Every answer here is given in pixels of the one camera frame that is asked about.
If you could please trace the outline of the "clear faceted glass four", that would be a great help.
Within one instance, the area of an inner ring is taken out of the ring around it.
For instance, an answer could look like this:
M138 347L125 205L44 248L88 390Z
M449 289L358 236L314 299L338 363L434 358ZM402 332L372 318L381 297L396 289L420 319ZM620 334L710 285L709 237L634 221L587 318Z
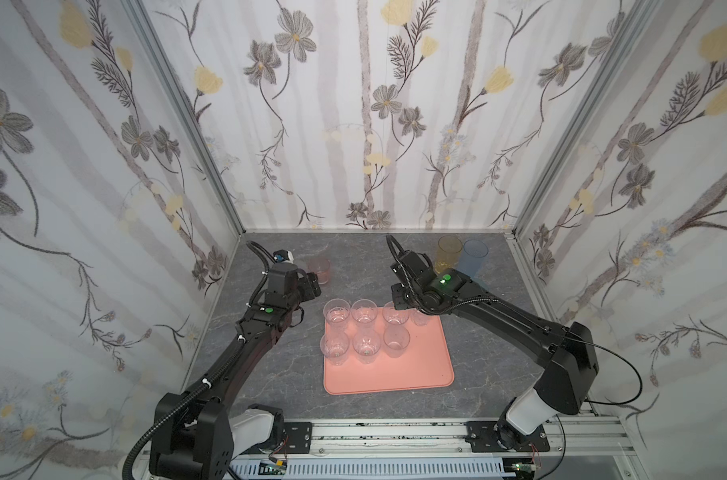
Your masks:
M381 312L383 312L383 319L389 325L405 325L409 322L409 317L411 317L409 310L397 310L392 301L387 302Z

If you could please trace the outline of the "frosted cup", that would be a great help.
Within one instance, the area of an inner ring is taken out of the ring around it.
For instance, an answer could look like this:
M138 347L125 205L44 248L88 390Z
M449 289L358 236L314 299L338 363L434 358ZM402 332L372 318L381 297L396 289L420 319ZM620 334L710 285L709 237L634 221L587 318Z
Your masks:
M403 325L391 324L383 331L383 348L390 358L399 358L409 347L411 334Z

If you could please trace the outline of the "clear faceted glass six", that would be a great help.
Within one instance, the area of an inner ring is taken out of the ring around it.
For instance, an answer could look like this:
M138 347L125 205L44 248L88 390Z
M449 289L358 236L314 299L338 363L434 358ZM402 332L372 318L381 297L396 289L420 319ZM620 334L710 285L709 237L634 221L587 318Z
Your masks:
M332 330L345 330L350 319L351 305L344 299L329 300L323 307L325 327Z

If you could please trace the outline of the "yellow tinted cup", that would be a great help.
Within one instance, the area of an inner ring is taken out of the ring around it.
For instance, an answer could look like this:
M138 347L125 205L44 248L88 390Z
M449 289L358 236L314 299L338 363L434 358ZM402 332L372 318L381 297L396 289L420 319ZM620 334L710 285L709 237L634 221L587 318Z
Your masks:
M455 267L463 252L463 242L456 235L443 235L437 242L437 257L435 257L435 271L441 273Z

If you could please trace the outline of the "blue tinted cup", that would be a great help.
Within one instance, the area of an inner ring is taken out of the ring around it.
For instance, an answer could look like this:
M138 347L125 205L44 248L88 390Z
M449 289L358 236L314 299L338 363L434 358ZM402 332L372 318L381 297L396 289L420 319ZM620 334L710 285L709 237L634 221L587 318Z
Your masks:
M463 251L457 261L457 270L469 277L475 277L481 271L487 256L489 256L489 248L485 242L469 239L463 244Z

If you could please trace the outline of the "pink rectangular tray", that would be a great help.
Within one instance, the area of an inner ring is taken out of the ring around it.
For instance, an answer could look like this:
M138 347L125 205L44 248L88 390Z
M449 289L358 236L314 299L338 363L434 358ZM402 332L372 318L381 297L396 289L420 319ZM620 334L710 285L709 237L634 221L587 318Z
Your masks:
M349 320L345 330L350 340L345 364L331 366L324 358L323 386L331 395L352 395L401 390L447 387L455 381L455 372L443 332L441 318L431 317L427 326L409 322L405 328L411 334L407 351L399 358L390 358L383 348L383 331L387 322L377 317L375 330L381 336L381 353L371 364L361 364L352 347L353 335L359 331Z

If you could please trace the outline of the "clear faceted glass five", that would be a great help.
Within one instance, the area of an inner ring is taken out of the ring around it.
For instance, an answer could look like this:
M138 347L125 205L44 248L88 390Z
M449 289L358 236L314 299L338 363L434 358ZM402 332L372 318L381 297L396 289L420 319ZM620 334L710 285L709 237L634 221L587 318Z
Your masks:
M373 300L359 299L351 305L352 322L358 330L373 329L379 316L379 306Z

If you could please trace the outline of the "clear faceted glass two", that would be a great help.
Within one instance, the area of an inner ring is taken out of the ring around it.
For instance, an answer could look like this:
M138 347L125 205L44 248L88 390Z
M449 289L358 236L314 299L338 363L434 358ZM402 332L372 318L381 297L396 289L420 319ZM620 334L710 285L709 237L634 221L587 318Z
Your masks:
M321 337L319 347L329 365L341 366L349 356L350 340L346 333L334 330Z

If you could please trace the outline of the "pink tinted cup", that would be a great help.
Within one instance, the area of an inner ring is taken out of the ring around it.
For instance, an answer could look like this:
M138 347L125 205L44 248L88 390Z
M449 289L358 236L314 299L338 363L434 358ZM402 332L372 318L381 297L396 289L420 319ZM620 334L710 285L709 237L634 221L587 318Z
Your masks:
M330 261L325 257L316 256L307 261L307 267L310 272L317 276L318 284L325 285L331 278Z

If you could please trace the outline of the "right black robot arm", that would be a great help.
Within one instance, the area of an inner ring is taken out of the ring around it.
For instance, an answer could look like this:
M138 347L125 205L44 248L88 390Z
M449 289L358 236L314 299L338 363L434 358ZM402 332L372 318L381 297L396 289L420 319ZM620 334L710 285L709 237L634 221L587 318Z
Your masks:
M525 393L513 398L495 424L495 443L517 450L545 421L575 415L587 400L599 374L591 330L545 320L491 294L473 278L455 270L437 273L429 258L395 244L391 286L398 310L415 309L428 316L454 315L469 320L509 342L543 368Z

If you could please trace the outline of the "clear faceted glass one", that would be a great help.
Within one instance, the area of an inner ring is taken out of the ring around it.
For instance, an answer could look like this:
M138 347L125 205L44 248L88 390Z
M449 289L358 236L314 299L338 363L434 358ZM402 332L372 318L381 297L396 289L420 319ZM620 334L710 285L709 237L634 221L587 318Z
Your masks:
M352 347L361 364L371 364L381 353L381 336L373 329L359 330L353 335Z

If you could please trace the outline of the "clear faceted glass three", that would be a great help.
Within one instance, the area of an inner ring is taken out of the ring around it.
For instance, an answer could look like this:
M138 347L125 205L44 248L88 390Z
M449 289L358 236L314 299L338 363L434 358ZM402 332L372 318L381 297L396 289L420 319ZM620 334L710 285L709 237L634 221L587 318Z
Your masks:
M409 319L415 326L427 326L429 323L431 323L431 316L421 313L419 310L413 309L411 310L411 314L409 314Z

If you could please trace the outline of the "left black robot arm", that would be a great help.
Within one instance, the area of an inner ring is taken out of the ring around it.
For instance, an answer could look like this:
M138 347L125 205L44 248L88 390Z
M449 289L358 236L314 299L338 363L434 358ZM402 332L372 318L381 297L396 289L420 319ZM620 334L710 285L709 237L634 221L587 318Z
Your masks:
M155 406L153 424L127 454L121 477L150 447L149 472L166 479L221 479L238 455L229 410L257 363L292 325L303 302L321 296L317 275L292 263L269 266L265 298L252 300L237 322L237 336L213 366L179 394L167 393Z

